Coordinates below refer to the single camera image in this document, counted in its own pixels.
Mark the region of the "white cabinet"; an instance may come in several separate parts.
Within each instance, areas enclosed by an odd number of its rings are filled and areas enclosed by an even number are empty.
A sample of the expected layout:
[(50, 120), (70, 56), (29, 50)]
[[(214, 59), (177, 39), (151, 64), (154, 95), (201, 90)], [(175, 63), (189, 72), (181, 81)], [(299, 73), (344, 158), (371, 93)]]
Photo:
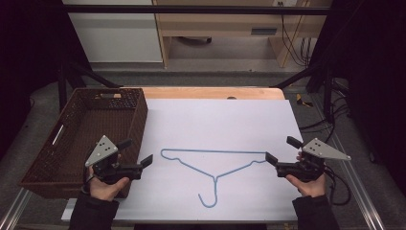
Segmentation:
[(162, 62), (153, 13), (70, 13), (91, 63)]

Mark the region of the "light wooden desk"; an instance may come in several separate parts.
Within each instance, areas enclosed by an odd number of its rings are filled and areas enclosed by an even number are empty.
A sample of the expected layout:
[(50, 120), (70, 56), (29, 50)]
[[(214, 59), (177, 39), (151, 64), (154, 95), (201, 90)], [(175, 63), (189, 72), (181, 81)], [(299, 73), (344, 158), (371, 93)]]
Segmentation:
[[(328, 8), (332, 0), (152, 0), (155, 6), (242, 6)], [(256, 36), (269, 40), (280, 67), (294, 54), (293, 44), (299, 37), (316, 39), (324, 25), (323, 15), (280, 14), (189, 14), (158, 13), (160, 36), (169, 37), (235, 37)], [(252, 28), (277, 28), (275, 35), (251, 35)]]

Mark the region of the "dark curtain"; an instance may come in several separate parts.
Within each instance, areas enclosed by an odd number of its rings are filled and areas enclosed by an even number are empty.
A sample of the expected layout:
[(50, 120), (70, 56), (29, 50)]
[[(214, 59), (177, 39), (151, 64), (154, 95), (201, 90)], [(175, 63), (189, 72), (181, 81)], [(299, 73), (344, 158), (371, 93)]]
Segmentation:
[(332, 0), (312, 60), (349, 84), (355, 123), (406, 196), (406, 0)]
[(90, 64), (62, 0), (0, 0), (0, 160), (31, 110), (32, 93), (60, 74), (85, 85), (72, 63)]

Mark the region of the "aluminium frame rail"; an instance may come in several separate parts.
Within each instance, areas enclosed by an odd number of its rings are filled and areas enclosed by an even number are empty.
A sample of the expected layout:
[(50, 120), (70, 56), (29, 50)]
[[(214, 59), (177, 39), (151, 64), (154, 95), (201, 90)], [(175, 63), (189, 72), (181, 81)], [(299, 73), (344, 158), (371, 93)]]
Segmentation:
[(11, 207), (0, 219), (0, 230), (14, 230), (22, 213), (24, 212), (32, 193), (24, 188), (20, 189)]
[[(334, 127), (337, 127), (337, 117), (339, 115), (344, 115), (349, 113), (349, 109), (345, 104), (338, 104), (334, 105), (334, 103), (331, 103), (333, 105), (330, 106), (330, 109), (328, 110), (331, 112), (332, 115), (325, 115), (323, 104), (324, 101), (321, 99), (321, 96), (317, 95), (310, 95), (314, 104), (315, 108), (319, 112), (320, 116), (327, 118), (327, 116), (331, 116), (332, 120), (335, 121)], [(339, 136), (335, 131), (329, 130), (328, 125), (326, 125), (328, 129), (328, 141), (327, 143), (330, 143), (334, 148), (337, 148), (338, 150), (342, 151), (343, 153), (346, 153), (348, 155), (351, 155), (346, 152), (343, 143), (340, 141)], [(381, 217), (377, 213), (372, 200), (365, 188), (365, 185), (363, 181), (361, 180), (361, 177), (359, 176), (358, 172), (354, 168), (353, 164), (354, 163), (354, 156), (351, 155), (351, 161), (341, 161), (339, 162), (339, 165), (341, 167), (341, 170), (344, 174), (344, 177), (346, 178), (346, 181), (349, 185), (350, 192), (352, 195), (352, 198), (356, 201), (359, 210), (368, 225), (369, 230), (385, 230), (385, 226), (381, 220)]]

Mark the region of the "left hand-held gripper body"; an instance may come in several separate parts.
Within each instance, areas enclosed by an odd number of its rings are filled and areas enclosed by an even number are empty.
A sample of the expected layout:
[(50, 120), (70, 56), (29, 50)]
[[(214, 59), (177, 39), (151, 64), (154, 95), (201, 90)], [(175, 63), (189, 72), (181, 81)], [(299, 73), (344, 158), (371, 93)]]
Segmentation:
[(94, 175), (106, 184), (115, 184), (123, 177), (128, 177), (130, 181), (140, 180), (143, 172), (141, 165), (121, 164), (119, 162), (120, 150), (116, 145), (103, 135), (84, 161), (84, 166), (92, 167)]

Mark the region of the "white table sheet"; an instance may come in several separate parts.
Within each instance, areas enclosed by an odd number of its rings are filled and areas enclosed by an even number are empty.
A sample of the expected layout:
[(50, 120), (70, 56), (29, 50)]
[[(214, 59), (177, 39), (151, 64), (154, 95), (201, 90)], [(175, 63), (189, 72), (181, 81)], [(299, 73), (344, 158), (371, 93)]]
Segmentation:
[(116, 218), (129, 222), (270, 222), (293, 220), (296, 189), (272, 165), (255, 164), (213, 182), (160, 155), (161, 149), (263, 151), (282, 162), (297, 152), (286, 143), (300, 131), (287, 100), (148, 100), (141, 157), (153, 162), (132, 183)]

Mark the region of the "person's left hand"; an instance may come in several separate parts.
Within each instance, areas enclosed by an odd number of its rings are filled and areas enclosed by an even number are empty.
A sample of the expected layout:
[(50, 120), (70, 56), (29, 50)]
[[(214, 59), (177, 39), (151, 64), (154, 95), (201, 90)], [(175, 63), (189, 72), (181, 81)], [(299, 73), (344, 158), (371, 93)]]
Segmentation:
[(88, 178), (86, 179), (85, 189), (93, 198), (104, 201), (112, 201), (115, 196), (121, 191), (129, 182), (128, 177), (123, 177), (115, 184), (106, 184), (94, 176), (92, 167), (88, 168)]

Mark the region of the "person's right hand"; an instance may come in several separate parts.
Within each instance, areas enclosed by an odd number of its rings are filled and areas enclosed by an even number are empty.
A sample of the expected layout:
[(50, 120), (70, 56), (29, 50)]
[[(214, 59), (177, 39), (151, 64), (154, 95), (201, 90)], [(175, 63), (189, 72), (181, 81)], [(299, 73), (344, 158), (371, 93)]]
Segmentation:
[(317, 197), (326, 194), (326, 176), (324, 174), (310, 182), (303, 182), (291, 174), (288, 174), (285, 178), (298, 189), (302, 196)]

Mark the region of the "wooden table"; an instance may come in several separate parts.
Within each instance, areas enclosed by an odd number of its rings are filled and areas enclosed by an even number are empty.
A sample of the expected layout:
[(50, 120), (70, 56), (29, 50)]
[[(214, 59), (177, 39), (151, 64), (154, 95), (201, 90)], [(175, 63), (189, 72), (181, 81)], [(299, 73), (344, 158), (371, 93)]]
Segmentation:
[(147, 99), (284, 100), (279, 88), (269, 87), (144, 87)]

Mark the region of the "yellow and black tool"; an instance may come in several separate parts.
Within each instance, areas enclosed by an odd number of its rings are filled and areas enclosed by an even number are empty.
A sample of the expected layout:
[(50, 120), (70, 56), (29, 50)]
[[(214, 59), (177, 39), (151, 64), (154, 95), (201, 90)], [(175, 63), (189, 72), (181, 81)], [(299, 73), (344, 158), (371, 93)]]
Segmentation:
[(306, 106), (306, 107), (313, 107), (313, 103), (303, 101), (303, 98), (302, 98), (301, 94), (296, 94), (296, 103), (298, 105), (303, 105), (303, 106)]

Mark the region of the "black metal stand leg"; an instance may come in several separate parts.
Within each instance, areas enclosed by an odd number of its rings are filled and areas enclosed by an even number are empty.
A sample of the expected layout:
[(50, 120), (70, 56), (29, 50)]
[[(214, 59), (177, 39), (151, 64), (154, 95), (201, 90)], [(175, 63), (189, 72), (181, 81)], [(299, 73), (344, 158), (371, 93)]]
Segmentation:
[(62, 111), (68, 101), (67, 83), (70, 83), (73, 88), (86, 86), (82, 76), (89, 77), (107, 88), (120, 88), (118, 84), (103, 78), (102, 76), (96, 74), (93, 70), (85, 68), (78, 63), (62, 62), (60, 68), (58, 69), (57, 75), (59, 111)]
[(309, 80), (305, 86), (307, 93), (317, 93), (320, 89), (323, 90), (323, 115), (329, 123), (333, 121), (331, 93), (333, 88), (333, 77), (326, 64), (320, 61), (310, 65), (303, 71), (295, 74), (287, 80), (283, 80), (272, 88), (284, 89), (292, 83), (299, 81), (305, 77)]

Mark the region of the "brown woven plastic basket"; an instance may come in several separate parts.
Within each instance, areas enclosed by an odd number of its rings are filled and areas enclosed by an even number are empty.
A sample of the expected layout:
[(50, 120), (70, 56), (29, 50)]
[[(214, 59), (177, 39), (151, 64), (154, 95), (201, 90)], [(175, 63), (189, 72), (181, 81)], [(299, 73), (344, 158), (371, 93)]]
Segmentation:
[(103, 136), (115, 144), (130, 138), (120, 163), (135, 164), (147, 112), (141, 88), (76, 89), (20, 186), (44, 198), (77, 197), (85, 160)]

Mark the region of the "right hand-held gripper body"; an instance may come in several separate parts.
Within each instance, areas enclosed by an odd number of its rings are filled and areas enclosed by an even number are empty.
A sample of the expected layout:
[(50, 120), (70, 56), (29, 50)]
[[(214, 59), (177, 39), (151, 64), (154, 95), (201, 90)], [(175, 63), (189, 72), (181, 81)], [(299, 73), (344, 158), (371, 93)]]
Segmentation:
[(325, 170), (325, 160), (346, 160), (351, 157), (338, 149), (331, 147), (318, 138), (314, 138), (299, 149), (301, 160), (295, 163), (283, 163), (278, 160), (275, 167), (278, 177), (294, 175), (303, 182), (316, 180)]

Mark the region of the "blue wire clothes hanger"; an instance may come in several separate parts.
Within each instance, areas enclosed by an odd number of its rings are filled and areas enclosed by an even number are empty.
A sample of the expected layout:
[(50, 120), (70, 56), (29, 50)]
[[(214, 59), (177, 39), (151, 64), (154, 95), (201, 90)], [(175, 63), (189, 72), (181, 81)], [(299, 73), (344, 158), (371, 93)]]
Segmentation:
[(232, 173), (242, 171), (255, 164), (263, 164), (263, 151), (218, 150), (218, 149), (161, 149), (160, 155), (168, 160), (205, 175), (213, 182), (214, 201), (208, 203), (198, 194), (205, 208), (214, 208), (218, 202), (218, 180)]

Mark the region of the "black metal crossbar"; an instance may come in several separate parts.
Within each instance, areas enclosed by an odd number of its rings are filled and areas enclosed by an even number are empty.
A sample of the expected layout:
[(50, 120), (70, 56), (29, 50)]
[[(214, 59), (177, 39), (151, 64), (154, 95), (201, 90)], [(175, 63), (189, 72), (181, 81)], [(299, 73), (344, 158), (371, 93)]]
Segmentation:
[(242, 7), (242, 6), (141, 6), (141, 5), (63, 5), (76, 13), (189, 13), (189, 14), (284, 14), (328, 15), (330, 8)]

